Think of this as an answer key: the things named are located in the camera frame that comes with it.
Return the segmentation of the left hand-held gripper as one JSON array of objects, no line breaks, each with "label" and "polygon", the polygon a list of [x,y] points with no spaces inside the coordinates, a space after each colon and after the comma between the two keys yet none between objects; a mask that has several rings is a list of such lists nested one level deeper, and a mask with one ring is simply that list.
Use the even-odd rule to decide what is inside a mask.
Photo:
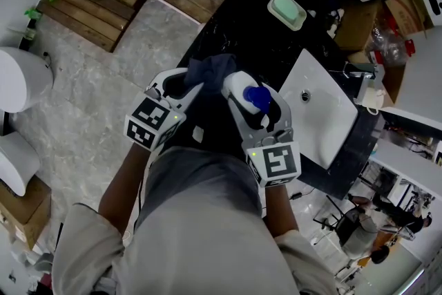
[{"label": "left hand-held gripper", "polygon": [[204,84],[178,84],[165,89],[165,82],[184,77],[187,68],[158,73],[148,89],[138,93],[126,114],[124,135],[132,142],[154,151],[170,140],[186,119],[185,111],[200,94]]}]

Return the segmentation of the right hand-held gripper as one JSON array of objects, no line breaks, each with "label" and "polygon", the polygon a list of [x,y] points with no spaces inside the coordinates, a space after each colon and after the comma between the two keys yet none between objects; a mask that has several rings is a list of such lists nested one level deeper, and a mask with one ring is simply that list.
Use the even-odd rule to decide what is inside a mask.
[{"label": "right hand-held gripper", "polygon": [[276,187],[300,176],[300,147],[293,137],[291,109],[282,95],[261,83],[260,110],[247,108],[233,95],[227,101],[241,134],[246,164],[258,186]]}]

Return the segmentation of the dark blue cloth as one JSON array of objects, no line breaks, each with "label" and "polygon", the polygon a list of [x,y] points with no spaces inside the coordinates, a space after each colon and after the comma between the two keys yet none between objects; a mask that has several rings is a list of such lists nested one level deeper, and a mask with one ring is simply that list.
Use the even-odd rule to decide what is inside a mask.
[{"label": "dark blue cloth", "polygon": [[223,53],[203,60],[190,59],[184,85],[187,88],[203,84],[202,92],[206,95],[221,92],[225,78],[236,72],[236,56]]}]

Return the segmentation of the white bottle with blue cap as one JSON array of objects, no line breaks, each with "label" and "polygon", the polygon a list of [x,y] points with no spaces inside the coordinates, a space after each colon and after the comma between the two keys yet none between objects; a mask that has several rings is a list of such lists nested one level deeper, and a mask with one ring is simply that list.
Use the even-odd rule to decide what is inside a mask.
[{"label": "white bottle with blue cap", "polygon": [[246,114],[264,115],[270,112],[270,90],[259,83],[248,73],[238,71],[228,75],[223,82],[221,93],[231,108],[235,108],[243,116]]}]

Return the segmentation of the person's right forearm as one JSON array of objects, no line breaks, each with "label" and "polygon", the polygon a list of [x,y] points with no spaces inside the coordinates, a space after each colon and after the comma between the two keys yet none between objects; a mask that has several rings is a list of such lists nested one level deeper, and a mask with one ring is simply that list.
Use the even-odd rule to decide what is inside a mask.
[{"label": "person's right forearm", "polygon": [[299,230],[285,185],[266,188],[265,202],[265,224],[274,238]]}]

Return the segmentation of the person's left forearm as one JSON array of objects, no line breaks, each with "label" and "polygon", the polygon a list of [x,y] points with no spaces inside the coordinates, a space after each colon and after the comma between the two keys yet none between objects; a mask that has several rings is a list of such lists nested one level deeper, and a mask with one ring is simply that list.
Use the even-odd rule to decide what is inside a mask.
[{"label": "person's left forearm", "polygon": [[133,144],[121,167],[105,190],[98,213],[124,235],[151,152]]}]

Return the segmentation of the green soap in dish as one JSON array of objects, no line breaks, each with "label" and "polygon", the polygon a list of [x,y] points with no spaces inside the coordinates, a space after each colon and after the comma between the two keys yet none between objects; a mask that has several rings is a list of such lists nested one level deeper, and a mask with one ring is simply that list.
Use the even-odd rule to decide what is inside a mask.
[{"label": "green soap in dish", "polygon": [[307,12],[294,0],[292,0],[298,7],[299,15],[294,21],[287,21],[284,17],[280,16],[273,8],[272,8],[272,2],[273,0],[270,0],[267,4],[267,10],[279,21],[281,21],[283,24],[285,24],[290,30],[292,31],[299,31],[302,28],[302,25],[304,24],[306,18],[307,18]]}]

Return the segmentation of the green soap bar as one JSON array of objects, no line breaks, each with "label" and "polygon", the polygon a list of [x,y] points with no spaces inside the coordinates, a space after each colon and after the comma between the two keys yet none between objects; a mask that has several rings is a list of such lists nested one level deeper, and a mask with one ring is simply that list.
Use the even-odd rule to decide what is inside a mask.
[{"label": "green soap bar", "polygon": [[272,8],[287,21],[294,21],[299,15],[298,7],[292,0],[273,0]]}]

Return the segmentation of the white sink basin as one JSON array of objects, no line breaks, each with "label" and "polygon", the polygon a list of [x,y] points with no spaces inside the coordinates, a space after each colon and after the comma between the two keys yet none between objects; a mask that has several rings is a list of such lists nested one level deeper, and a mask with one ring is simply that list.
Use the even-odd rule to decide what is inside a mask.
[{"label": "white sink basin", "polygon": [[300,152],[328,169],[357,118],[358,110],[332,76],[302,50],[279,90],[291,109]]}]

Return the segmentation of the black marble vanity table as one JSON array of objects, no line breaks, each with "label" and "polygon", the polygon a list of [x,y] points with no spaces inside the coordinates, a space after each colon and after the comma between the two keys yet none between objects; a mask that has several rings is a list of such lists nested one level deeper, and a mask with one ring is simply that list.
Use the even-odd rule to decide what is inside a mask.
[{"label": "black marble vanity table", "polygon": [[[239,69],[263,79],[279,89],[303,49],[323,66],[349,99],[361,86],[361,79],[346,78],[345,58],[336,43],[308,16],[302,28],[294,32],[267,10],[270,0],[224,0],[202,32],[179,62],[186,67],[190,59],[203,60],[211,55],[231,53]],[[295,0],[305,10],[318,10],[323,0]],[[301,182],[342,200],[363,171],[375,145],[372,135],[378,117],[357,108],[357,117],[349,137],[328,169],[301,158]]]}]

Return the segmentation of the chrome faucet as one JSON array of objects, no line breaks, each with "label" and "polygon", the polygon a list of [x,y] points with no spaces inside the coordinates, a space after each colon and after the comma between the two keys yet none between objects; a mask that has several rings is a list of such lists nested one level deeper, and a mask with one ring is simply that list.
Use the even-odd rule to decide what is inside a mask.
[{"label": "chrome faucet", "polygon": [[346,78],[356,78],[361,80],[358,94],[354,98],[354,103],[361,105],[369,81],[374,79],[376,66],[369,63],[351,63],[347,61],[343,67],[343,74]]}]

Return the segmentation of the white cup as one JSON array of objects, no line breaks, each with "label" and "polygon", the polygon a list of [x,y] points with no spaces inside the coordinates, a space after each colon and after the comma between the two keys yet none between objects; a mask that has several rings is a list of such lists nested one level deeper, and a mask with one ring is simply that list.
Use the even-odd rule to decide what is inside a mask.
[{"label": "white cup", "polygon": [[383,106],[385,94],[386,91],[383,89],[367,88],[362,106],[364,106],[371,115],[378,115],[379,110]]}]

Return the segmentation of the large open cardboard box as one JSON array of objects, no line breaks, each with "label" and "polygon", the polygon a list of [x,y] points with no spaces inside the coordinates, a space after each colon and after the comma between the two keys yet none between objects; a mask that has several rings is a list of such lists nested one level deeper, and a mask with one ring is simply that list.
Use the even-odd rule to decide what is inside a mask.
[{"label": "large open cardboard box", "polygon": [[382,64],[372,63],[368,59],[365,53],[365,47],[376,21],[387,24],[392,30],[400,34],[397,24],[387,6],[379,0],[375,0],[367,3],[348,5],[344,9],[344,15],[336,32],[336,36],[334,37],[334,41],[351,63],[369,63],[383,67],[384,76],[382,78],[381,89],[386,91],[383,107],[393,107],[399,96],[406,65],[384,67]]}]

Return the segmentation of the clear plastic bags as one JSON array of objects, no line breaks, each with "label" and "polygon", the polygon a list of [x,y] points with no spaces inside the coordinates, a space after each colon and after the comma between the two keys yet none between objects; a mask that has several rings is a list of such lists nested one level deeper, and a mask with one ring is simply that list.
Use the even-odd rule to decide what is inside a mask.
[{"label": "clear plastic bags", "polygon": [[410,58],[405,50],[406,39],[387,24],[375,22],[367,40],[365,53],[372,63],[384,67],[406,65]]}]

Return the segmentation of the person's light grey shirt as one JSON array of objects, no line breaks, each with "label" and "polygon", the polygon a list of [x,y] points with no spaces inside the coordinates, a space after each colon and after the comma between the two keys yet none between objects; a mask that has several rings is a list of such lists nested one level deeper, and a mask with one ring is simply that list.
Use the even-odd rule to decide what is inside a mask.
[{"label": "person's light grey shirt", "polygon": [[56,295],[337,295],[332,273],[298,231],[273,237],[259,216],[177,196],[124,246],[109,221],[70,209],[52,266]]}]

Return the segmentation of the white round bin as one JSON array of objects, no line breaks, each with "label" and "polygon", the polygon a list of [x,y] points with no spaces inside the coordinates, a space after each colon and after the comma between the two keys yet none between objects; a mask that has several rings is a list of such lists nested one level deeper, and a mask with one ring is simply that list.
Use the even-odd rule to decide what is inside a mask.
[{"label": "white round bin", "polygon": [[27,51],[0,47],[0,109],[19,113],[49,93],[53,73],[41,57]]}]

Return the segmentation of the toilet brush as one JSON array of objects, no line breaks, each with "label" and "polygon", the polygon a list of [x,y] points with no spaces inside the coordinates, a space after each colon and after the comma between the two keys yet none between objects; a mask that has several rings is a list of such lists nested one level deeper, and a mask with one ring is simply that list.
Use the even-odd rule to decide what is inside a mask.
[{"label": "toilet brush", "polygon": [[26,27],[25,30],[17,30],[14,28],[8,28],[8,30],[16,35],[21,35],[24,39],[32,41],[37,34],[37,31],[34,28]]}]

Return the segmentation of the red-printed cardboard box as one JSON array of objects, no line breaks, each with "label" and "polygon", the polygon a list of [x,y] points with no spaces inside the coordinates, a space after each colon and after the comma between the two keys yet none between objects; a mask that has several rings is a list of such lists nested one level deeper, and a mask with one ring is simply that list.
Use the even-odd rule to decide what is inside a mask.
[{"label": "red-printed cardboard box", "polygon": [[434,27],[423,0],[385,0],[385,5],[404,37]]}]

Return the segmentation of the brown cardboard box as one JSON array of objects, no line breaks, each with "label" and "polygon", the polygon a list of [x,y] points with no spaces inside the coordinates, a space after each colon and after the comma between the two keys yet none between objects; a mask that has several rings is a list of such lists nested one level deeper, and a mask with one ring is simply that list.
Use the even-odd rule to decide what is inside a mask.
[{"label": "brown cardboard box", "polygon": [[32,250],[50,219],[51,189],[33,176],[24,196],[18,196],[0,181],[0,213],[13,232]]}]

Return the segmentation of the black frame chair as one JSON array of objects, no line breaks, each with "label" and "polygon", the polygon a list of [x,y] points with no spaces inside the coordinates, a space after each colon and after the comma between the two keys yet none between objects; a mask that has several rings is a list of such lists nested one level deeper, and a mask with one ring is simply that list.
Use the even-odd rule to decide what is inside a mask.
[{"label": "black frame chair", "polygon": [[321,229],[327,229],[335,232],[338,236],[340,246],[343,246],[361,225],[358,219],[358,209],[353,208],[347,213],[343,213],[340,207],[329,196],[326,196],[326,198],[339,212],[340,218],[337,218],[335,215],[331,215],[336,220],[334,224],[330,224],[327,218],[323,218],[322,220],[314,218],[313,221],[320,224]]}]

